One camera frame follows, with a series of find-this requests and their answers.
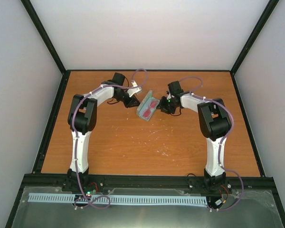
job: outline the white wall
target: white wall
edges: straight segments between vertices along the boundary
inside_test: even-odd
[[[267,176],[285,209],[285,0],[280,1],[236,73]]]
[[[0,228],[30,173],[61,74],[19,0],[0,0]]]
[[[268,0],[32,0],[67,69],[230,70]]]

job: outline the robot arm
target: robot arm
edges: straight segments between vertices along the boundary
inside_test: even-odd
[[[105,85],[120,85],[122,86],[125,80],[125,76],[119,73],[115,73],[112,80],[103,82],[94,92],[83,102],[80,109],[85,109],[85,112],[78,111],[75,117],[75,128],[78,131],[78,137],[74,129],[72,129],[72,118],[74,111],[78,106],[79,102],[88,94],[75,95],[72,100],[71,109],[68,116],[68,124],[71,126],[73,136],[73,154],[70,169],[68,170],[68,176],[71,178],[76,175],[75,167],[75,143],[77,141],[77,165],[78,172],[82,179],[88,174],[88,146],[89,139],[92,130],[95,128],[97,119],[97,107],[102,104],[105,100],[115,98],[117,101],[122,101],[126,108],[139,106],[140,102],[134,94],[140,92],[142,89],[134,88],[128,89],[127,91],[119,87],[104,87]],[[135,81],[132,81],[133,87],[137,87]]]
[[[184,92],[179,81],[168,84],[169,91],[167,97],[162,97],[158,108],[167,114],[174,114],[177,107],[188,108],[198,113],[199,124],[202,134],[207,141],[207,164],[204,170],[205,182],[208,187],[213,187],[219,183],[223,183],[226,173],[219,166],[219,144],[222,138],[231,128],[231,121],[224,109],[209,101],[203,101],[189,92]],[[215,99],[217,102],[224,105],[223,100]],[[220,161],[224,165],[224,147],[222,143],[220,152]]]

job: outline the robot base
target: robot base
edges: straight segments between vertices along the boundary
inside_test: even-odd
[[[89,185],[89,168],[84,173],[79,173],[80,183],[83,189],[87,188]],[[72,190],[72,191],[80,191],[78,186],[77,175],[75,171],[72,169],[68,169],[67,171],[67,180],[64,189]]]
[[[214,188],[217,188],[218,186],[224,184],[225,180],[225,172],[219,176],[210,176],[209,173],[207,173],[206,169],[204,169],[204,183],[207,190],[212,191]]]

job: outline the black metal frame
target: black metal frame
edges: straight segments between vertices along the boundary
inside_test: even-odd
[[[183,190],[201,196],[217,197],[219,193],[209,193],[204,189],[190,188],[189,183],[197,186],[203,181],[202,177],[176,177],[176,176],[124,176],[124,175],[89,175],[91,181],[95,181],[98,186],[102,183],[100,191],[104,194],[114,188],[132,189],[176,189]],[[237,177],[227,177],[227,182],[233,189],[240,189],[241,183]],[[264,177],[243,177],[244,189],[249,190],[270,190],[273,194],[277,209],[280,213],[281,221],[285,227],[285,212],[273,178]],[[9,216],[6,228],[13,224],[21,195],[25,187],[64,187],[67,183],[66,174],[25,174],[21,183],[14,206]]]
[[[42,142],[37,154],[37,158],[33,167],[33,171],[31,174],[25,174],[22,184],[20,186],[19,192],[17,194],[17,197],[15,199],[14,206],[12,208],[9,220],[6,224],[6,227],[9,228],[12,226],[21,195],[23,193],[24,187],[29,186],[58,186],[67,188],[67,175],[66,174],[42,174],[41,169],[44,162],[44,158],[46,156],[48,145],[50,142],[50,138],[52,135],[52,132],[55,127],[56,118],[60,109],[60,105],[63,99],[63,95],[67,86],[67,82],[70,76],[71,71],[78,71],[76,70],[66,70],[63,66],[57,52],[55,51],[55,48],[49,39],[40,19],[38,18],[37,13],[35,12],[30,0],[21,0],[23,3],[25,9],[27,10],[29,16],[31,17],[34,25],[36,26],[38,32],[40,33],[40,36],[42,37],[44,43],[46,44],[47,48],[49,49],[49,52],[51,53],[54,61],[56,62],[61,74],[62,79],[59,85],[59,89],[52,107],[52,111],[46,126],[46,130],[44,132],[44,136],[42,138]],[[253,29],[250,37],[248,38],[246,44],[244,45],[241,53],[239,54],[236,62],[234,63],[234,66],[232,69],[229,70],[150,70],[150,71],[187,71],[187,72],[200,72],[200,71],[206,71],[206,72],[229,72],[230,76],[232,78],[232,82],[234,85],[234,89],[237,94],[238,102],[240,104],[240,108],[242,111],[242,115],[244,117],[244,121],[246,124],[247,132],[250,138],[250,142],[255,154],[256,162],[259,168],[259,172],[261,177],[244,177],[244,187],[245,189],[256,189],[256,190],[271,190],[275,199],[275,203],[277,205],[278,211],[280,213],[280,217],[282,220],[282,223],[285,227],[285,212],[281,203],[281,200],[279,198],[275,182],[273,178],[268,178],[265,175],[257,147],[251,132],[251,128],[247,119],[247,115],[241,100],[240,93],[238,91],[238,87],[235,81],[235,74],[237,70],[239,69],[241,63],[243,62],[244,58],[246,57],[248,51],[250,50],[251,46],[253,45],[254,41],[256,40],[258,34],[262,30],[263,26],[265,25],[266,21],[268,20],[269,16],[271,15],[272,11],[274,10],[275,6],[279,0],[270,0],[262,13],[260,19],[258,20],[255,28]],[[90,71],[134,71],[134,70],[90,70]],[[197,188],[189,188],[189,181],[190,183],[197,183],[198,181],[201,181],[202,177],[175,177],[175,176],[166,176],[166,177],[159,177],[159,176],[112,176],[112,175],[89,175],[89,178],[96,181],[97,183],[103,183],[103,186],[101,187],[102,192],[107,192],[107,190],[113,189],[113,188],[167,188],[167,189],[178,189],[183,190],[185,192],[190,193],[198,193],[203,196],[211,197],[211,196],[217,196],[218,193],[208,193],[203,189],[197,189]],[[234,187],[234,188],[240,188],[240,181],[238,178],[234,177],[227,177],[227,181]]]

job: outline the orange wooden surface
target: orange wooden surface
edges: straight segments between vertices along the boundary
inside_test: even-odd
[[[132,72],[120,72],[131,78]],[[67,116],[75,94],[85,94],[101,82],[112,79],[114,72],[73,71],[66,87],[55,128],[48,147],[42,173],[66,173],[72,158],[72,136]],[[186,76],[200,76],[204,86],[197,95],[222,98],[232,112],[235,129],[227,138],[225,166],[242,176],[259,176],[244,119],[228,72],[149,72],[149,80],[137,97],[142,100],[149,90],[153,96],[165,95],[167,84]],[[139,72],[135,80],[145,77]],[[198,80],[181,82],[185,91]],[[200,132],[198,114],[183,109],[173,117],[157,110],[150,121],[136,115],[136,108],[123,103],[101,104],[97,124],[89,142],[89,173],[134,175],[203,175],[207,160],[206,139]]]

